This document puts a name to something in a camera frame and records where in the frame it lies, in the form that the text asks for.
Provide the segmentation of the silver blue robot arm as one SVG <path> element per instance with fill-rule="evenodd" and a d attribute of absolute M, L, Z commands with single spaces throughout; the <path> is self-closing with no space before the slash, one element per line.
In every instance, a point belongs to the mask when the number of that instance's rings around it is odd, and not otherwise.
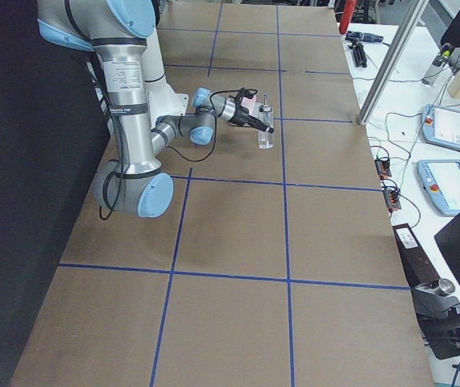
<path fill-rule="evenodd" d="M 109 212 L 156 218 L 170 205 L 173 180 L 157 156 L 178 136 L 209 144 L 218 119 L 271 134 L 244 100 L 255 91 L 177 94 L 164 72 L 157 1 L 39 1 L 38 24 L 48 42 L 93 53 L 102 64 L 118 159 L 97 171 L 93 194 Z"/>

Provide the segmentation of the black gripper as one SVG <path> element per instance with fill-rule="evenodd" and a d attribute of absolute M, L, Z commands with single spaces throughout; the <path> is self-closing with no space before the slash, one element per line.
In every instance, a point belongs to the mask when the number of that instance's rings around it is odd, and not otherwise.
<path fill-rule="evenodd" d="M 232 102 L 234 104 L 234 113 L 229 118 L 229 122 L 238 127 L 247 125 L 259 129 L 262 132 L 272 134 L 274 132 L 273 127 L 262 123 L 259 119 L 252 116 L 249 112 L 249 109 L 242 105 L 242 102 L 245 98 L 252 100 L 257 93 L 257 89 L 241 88 L 237 91 L 235 96 L 229 96 L 227 98 L 228 102 Z"/>

